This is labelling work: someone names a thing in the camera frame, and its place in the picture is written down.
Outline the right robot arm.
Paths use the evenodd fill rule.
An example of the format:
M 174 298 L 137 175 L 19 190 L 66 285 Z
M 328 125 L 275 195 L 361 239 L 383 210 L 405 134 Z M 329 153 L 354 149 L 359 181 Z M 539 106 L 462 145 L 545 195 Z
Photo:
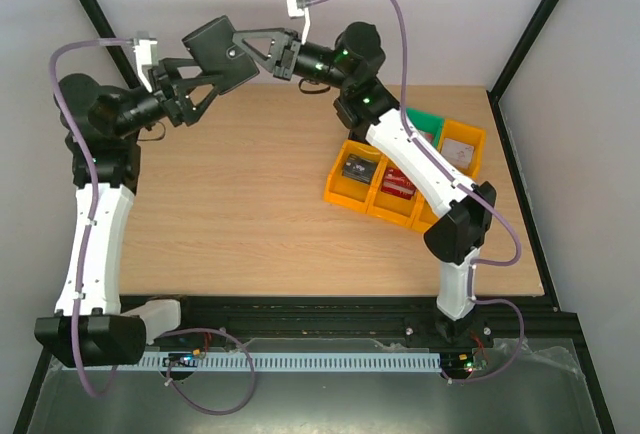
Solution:
M 304 43 L 284 28 L 241 30 L 234 45 L 274 77 L 298 76 L 339 91 L 334 107 L 342 124 L 378 149 L 417 188 L 436 215 L 424 233 L 427 249 L 440 262 L 434 329 L 445 344 L 460 344 L 473 323 L 473 263 L 492 222 L 495 188 L 477 184 L 448 163 L 415 131 L 399 101 L 377 74 L 386 59 L 372 24 L 354 22 L 332 48 Z

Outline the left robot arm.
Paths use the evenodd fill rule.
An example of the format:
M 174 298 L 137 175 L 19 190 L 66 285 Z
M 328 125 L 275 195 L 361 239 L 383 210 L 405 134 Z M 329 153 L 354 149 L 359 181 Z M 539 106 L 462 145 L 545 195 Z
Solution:
M 119 276 L 124 234 L 138 188 L 139 133 L 169 119 L 199 120 L 215 95 L 190 100 L 213 85 L 211 75 L 187 78 L 187 58 L 165 58 L 149 69 L 151 86 L 127 90 L 74 73 L 54 80 L 61 122 L 68 133 L 76 188 L 76 227 L 66 280 L 50 317 L 37 319 L 36 340 L 68 368 L 137 363 L 147 345 L 181 323 L 175 298 L 148 300 L 125 312 Z

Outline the black leather card holder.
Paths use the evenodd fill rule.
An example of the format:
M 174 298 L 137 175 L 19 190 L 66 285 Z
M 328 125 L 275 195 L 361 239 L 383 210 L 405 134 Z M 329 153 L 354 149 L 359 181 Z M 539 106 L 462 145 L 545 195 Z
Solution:
M 220 16 L 187 34 L 182 44 L 205 76 L 213 77 L 213 85 L 224 95 L 259 74 L 250 56 L 233 42 L 230 19 Z

